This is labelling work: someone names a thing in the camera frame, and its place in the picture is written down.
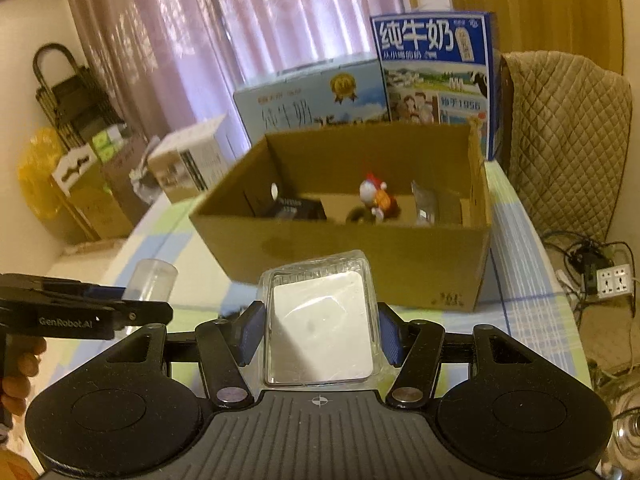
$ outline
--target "open cardboard box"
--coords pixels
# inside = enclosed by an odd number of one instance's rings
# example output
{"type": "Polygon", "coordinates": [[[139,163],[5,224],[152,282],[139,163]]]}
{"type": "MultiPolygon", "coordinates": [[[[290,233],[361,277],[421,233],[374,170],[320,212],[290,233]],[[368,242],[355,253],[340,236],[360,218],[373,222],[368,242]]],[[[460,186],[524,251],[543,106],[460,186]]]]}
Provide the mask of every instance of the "open cardboard box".
{"type": "Polygon", "coordinates": [[[389,304],[471,311],[484,274],[490,198],[478,138],[468,126],[357,124],[267,134],[209,192],[191,221],[229,278],[362,250],[376,295],[389,304]],[[367,173],[401,207],[383,224],[346,223],[367,173]],[[440,222],[417,226],[415,180],[436,190],[440,222]],[[322,201],[327,221],[261,218],[281,196],[322,201]]]}

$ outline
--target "finger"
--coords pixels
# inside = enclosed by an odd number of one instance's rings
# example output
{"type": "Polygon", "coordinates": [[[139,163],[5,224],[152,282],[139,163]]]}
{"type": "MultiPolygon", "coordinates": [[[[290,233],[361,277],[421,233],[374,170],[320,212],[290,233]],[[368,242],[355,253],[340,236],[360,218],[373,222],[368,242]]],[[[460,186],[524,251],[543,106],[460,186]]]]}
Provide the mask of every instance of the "finger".
{"type": "Polygon", "coordinates": [[[33,353],[36,355],[43,354],[47,349],[47,341],[43,337],[37,337],[33,345],[33,353]]]}
{"type": "Polygon", "coordinates": [[[47,349],[47,342],[43,337],[34,335],[12,335],[14,343],[24,350],[31,350],[40,355],[47,349]]]}
{"type": "Polygon", "coordinates": [[[40,362],[35,355],[27,352],[18,357],[18,370],[20,370],[22,375],[35,377],[38,374],[39,368],[40,362]]]}
{"type": "Polygon", "coordinates": [[[2,390],[10,397],[26,399],[31,391],[31,383],[26,377],[5,377],[2,379],[2,390]]]}
{"type": "Polygon", "coordinates": [[[24,399],[14,399],[8,395],[0,397],[2,405],[14,415],[21,416],[27,410],[27,401],[24,399]]]}

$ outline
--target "plastic bag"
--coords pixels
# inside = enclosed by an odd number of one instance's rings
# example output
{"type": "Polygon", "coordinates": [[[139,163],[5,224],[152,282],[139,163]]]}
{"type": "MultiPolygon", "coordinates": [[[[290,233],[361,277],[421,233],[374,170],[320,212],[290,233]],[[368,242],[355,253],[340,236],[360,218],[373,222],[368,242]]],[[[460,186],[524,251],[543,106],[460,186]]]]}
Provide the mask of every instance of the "plastic bag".
{"type": "Polygon", "coordinates": [[[438,220],[438,197],[433,189],[425,189],[414,180],[411,191],[415,198],[415,210],[418,213],[416,224],[432,226],[438,220]]]}
{"type": "Polygon", "coordinates": [[[27,206],[59,240],[79,244],[95,240],[92,230],[51,178],[63,149],[53,128],[41,128],[31,137],[17,167],[18,183],[27,206]]]}

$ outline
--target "screw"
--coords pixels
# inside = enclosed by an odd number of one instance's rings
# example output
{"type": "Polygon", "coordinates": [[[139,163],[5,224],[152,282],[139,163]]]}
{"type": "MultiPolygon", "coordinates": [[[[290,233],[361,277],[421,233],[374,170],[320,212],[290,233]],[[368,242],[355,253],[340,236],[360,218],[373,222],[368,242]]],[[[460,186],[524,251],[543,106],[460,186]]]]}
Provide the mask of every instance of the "screw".
{"type": "Polygon", "coordinates": [[[243,388],[237,386],[228,386],[226,388],[220,388],[216,393],[216,397],[227,404],[235,404],[242,402],[249,396],[249,393],[243,388]]]}
{"type": "Polygon", "coordinates": [[[422,392],[418,388],[412,388],[411,386],[403,386],[402,388],[396,388],[391,393],[391,396],[402,403],[418,402],[422,398],[422,392]]]}

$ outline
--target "quilted cover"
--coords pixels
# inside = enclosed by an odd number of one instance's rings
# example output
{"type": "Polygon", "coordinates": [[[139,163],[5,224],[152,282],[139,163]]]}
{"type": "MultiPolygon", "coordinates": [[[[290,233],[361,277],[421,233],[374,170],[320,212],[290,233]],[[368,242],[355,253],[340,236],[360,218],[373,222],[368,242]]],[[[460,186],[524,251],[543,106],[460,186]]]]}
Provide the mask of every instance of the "quilted cover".
{"type": "Polygon", "coordinates": [[[574,54],[504,58],[514,92],[508,175],[533,225],[604,240],[625,167],[629,83],[574,54]]]}

